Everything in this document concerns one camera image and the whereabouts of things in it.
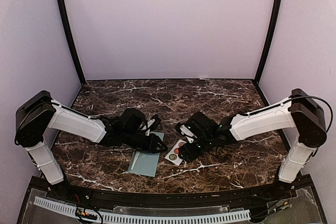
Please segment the white sticker sheet with seals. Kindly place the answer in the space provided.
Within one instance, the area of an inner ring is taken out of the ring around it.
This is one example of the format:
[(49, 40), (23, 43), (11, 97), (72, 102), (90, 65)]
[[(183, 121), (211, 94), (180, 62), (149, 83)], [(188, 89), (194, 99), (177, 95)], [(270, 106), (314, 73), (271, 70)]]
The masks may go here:
[(179, 157), (180, 147), (184, 146), (185, 144), (191, 145), (189, 141), (184, 141), (182, 139), (178, 140), (170, 149), (170, 151), (166, 154), (165, 159), (177, 166), (181, 165), (182, 162), (185, 162), (187, 164), (191, 163), (191, 161), (187, 161)]

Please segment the blue-grey envelope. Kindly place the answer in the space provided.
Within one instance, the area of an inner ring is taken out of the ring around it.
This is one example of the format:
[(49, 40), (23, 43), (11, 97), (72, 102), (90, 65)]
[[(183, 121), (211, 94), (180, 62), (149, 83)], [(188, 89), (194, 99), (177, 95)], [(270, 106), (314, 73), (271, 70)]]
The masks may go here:
[(133, 161), (135, 152), (140, 152), (140, 151), (133, 152), (131, 162), (130, 162), (127, 172), (131, 174), (155, 177), (156, 170), (158, 167), (158, 161), (159, 161), (161, 153), (140, 152), (140, 155), (135, 164), (135, 167), (133, 170), (131, 170), (131, 163)]

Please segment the cream letter paper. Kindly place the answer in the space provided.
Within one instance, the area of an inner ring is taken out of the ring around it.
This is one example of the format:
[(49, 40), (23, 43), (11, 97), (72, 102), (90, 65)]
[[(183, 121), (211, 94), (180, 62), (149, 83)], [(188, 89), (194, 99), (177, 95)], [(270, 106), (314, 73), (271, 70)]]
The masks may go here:
[(135, 152), (135, 153), (134, 153), (133, 161), (132, 161), (132, 163), (131, 163), (131, 170), (134, 169), (135, 164), (136, 164), (136, 162), (137, 162), (137, 160), (138, 160), (138, 158), (139, 158), (139, 155), (140, 155), (140, 152)]

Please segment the white-sleeved right robot arm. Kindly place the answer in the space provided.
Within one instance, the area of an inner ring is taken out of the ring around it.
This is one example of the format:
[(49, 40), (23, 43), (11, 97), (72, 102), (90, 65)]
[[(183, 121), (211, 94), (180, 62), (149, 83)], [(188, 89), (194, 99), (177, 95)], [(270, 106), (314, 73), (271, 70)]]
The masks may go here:
[(281, 163), (278, 180), (291, 184), (317, 150), (326, 142), (331, 123), (326, 123), (324, 103), (330, 113), (331, 105), (323, 98), (294, 89), (291, 95), (258, 110), (224, 118), (221, 126), (235, 141), (277, 131), (286, 140), (285, 131), (292, 129), (296, 137), (287, 146), (288, 154)]

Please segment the white-sleeved robot arm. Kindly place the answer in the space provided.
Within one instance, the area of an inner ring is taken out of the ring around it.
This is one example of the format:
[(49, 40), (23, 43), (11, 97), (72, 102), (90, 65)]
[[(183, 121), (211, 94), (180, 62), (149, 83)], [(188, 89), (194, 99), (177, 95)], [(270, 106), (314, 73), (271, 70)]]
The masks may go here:
[(296, 137), (287, 146), (288, 154), (281, 163), (278, 180), (291, 184), (317, 150), (326, 142), (331, 123), (326, 123), (324, 103), (330, 113), (331, 105), (323, 98), (294, 89), (291, 95), (258, 110), (224, 118), (221, 126), (235, 141), (277, 131), (286, 140), (285, 131), (292, 129)]
[(107, 134), (99, 118), (84, 115), (64, 106), (43, 90), (20, 106), (15, 114), (14, 142), (23, 147), (51, 185), (65, 180), (64, 172), (44, 140), (47, 129), (62, 131), (100, 143)]

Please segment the white-sleeved left robot arm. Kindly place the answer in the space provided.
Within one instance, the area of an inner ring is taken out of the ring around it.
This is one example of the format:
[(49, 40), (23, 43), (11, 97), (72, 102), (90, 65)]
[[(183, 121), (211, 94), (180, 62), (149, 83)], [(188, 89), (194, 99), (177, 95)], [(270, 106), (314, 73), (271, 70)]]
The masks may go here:
[(84, 115), (64, 106), (43, 90), (20, 106), (15, 114), (14, 142), (23, 147), (51, 185), (65, 180), (64, 172), (44, 140), (47, 129), (62, 131), (100, 143), (107, 134), (99, 118)]

